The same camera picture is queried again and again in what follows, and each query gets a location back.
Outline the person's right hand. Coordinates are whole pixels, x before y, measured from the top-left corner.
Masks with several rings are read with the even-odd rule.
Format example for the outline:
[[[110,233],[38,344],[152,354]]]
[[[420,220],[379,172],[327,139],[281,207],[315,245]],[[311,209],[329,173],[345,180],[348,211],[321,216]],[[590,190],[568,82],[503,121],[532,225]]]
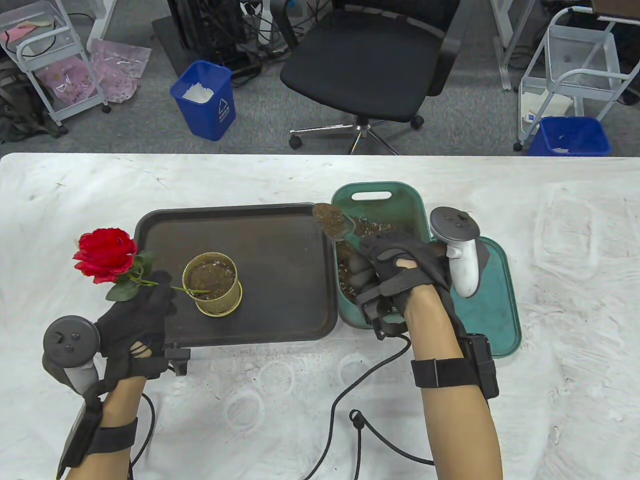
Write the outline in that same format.
[[[395,309],[405,315],[414,288],[433,286],[452,323],[455,336],[466,336],[451,296],[450,268],[445,246],[422,242],[403,231],[382,231],[361,239],[359,250],[349,259],[347,272],[356,293],[355,304],[378,339],[398,337],[409,328],[391,324],[385,317]]]

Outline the person's left hand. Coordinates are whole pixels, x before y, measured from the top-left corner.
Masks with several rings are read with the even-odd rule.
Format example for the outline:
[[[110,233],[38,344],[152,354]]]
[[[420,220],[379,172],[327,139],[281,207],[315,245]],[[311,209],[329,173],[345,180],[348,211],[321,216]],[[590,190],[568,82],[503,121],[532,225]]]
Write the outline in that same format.
[[[155,380],[169,368],[165,320],[177,311],[176,293],[169,282],[155,282],[155,286],[142,286],[130,300],[115,302],[94,323],[99,352],[106,359],[103,379],[109,386],[134,377]]]

